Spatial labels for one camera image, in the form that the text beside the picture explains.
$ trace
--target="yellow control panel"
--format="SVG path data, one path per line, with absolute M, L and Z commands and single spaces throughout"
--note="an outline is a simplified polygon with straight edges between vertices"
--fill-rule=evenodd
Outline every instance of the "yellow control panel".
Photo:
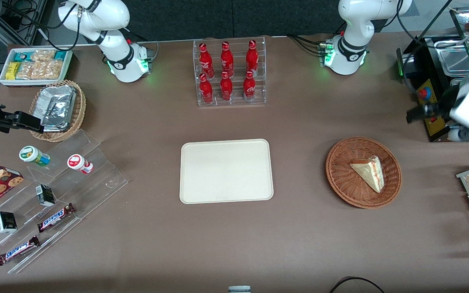
M 437 103 L 437 98 L 435 97 L 435 92 L 429 79 L 417 89 L 417 97 L 419 98 L 419 104 L 421 105 L 426 103 Z M 425 125 L 426 129 L 428 129 L 428 135 L 430 136 L 433 136 L 437 132 L 446 128 L 445 120 L 441 117 L 426 118 Z

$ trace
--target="wicker basket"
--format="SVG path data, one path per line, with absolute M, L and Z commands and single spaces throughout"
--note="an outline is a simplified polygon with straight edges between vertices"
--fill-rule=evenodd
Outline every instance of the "wicker basket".
M 385 187 L 380 193 L 375 192 L 350 167 L 355 159 L 379 157 L 383 167 Z M 402 176 L 399 163 L 384 145 L 366 137 L 351 137 L 336 143 L 325 162 L 327 178 L 334 191 L 344 201 L 359 208 L 381 208 L 386 206 L 399 193 Z
M 77 90 L 76 102 L 73 106 L 72 112 L 72 119 L 71 119 L 71 126 L 65 132 L 45 132 L 45 133 L 37 133 L 31 131 L 32 135 L 41 140 L 47 140 L 50 142 L 59 142 L 64 141 L 74 135 L 77 130 L 81 128 L 82 121 L 84 120 L 84 111 L 86 110 L 86 98 L 84 97 L 84 93 L 81 91 L 81 88 L 73 81 L 70 80 L 63 80 L 62 82 L 52 83 L 51 85 L 47 85 L 46 87 L 59 87 L 61 85 L 70 85 Z M 32 102 L 32 106 L 30 107 L 30 111 L 28 113 L 32 115 L 35 104 L 37 103 L 37 98 L 39 97 L 39 93 L 35 95 L 35 99 Z

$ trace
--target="small black box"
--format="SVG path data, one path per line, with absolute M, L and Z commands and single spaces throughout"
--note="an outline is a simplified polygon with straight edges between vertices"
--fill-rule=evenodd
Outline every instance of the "small black box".
M 35 194 L 37 195 L 37 200 L 43 206 L 53 206 L 55 204 L 54 193 L 52 188 L 41 184 L 35 187 Z
M 0 212 L 0 233 L 12 233 L 17 231 L 17 223 L 13 213 Z

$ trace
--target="brown table surface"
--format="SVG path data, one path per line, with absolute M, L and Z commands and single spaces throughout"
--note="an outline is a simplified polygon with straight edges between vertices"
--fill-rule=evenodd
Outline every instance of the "brown table surface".
M 376 34 L 359 71 L 339 76 L 290 39 L 267 37 L 268 103 L 223 109 L 197 106 L 190 41 L 161 43 L 153 73 L 131 84 L 96 46 L 77 47 L 68 77 L 86 94 L 83 128 L 131 182 L 21 273 L 0 267 L 0 292 L 322 293 L 345 276 L 387 292 L 469 291 L 469 202 L 454 176 L 469 169 L 469 143 L 428 143 L 422 124 L 406 124 L 414 102 L 396 77 L 396 48 L 409 40 Z M 37 91 L 1 86 L 0 103 L 27 111 Z M 362 210 L 331 190 L 325 157 L 350 136 L 398 158 L 392 204 Z M 272 199 L 180 202 L 183 144 L 255 138 L 270 144 Z M 55 145 L 0 133 L 0 165 L 26 169 L 27 144 Z

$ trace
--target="teal snack package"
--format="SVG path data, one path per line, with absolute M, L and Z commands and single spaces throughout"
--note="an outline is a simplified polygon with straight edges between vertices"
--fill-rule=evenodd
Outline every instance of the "teal snack package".
M 34 52 L 17 52 L 13 58 L 14 62 L 32 61 Z
M 66 52 L 65 52 L 65 51 L 57 51 L 57 52 L 55 53 L 54 59 L 57 59 L 57 60 L 64 60 L 64 59 L 65 59 L 65 56 L 66 56 Z

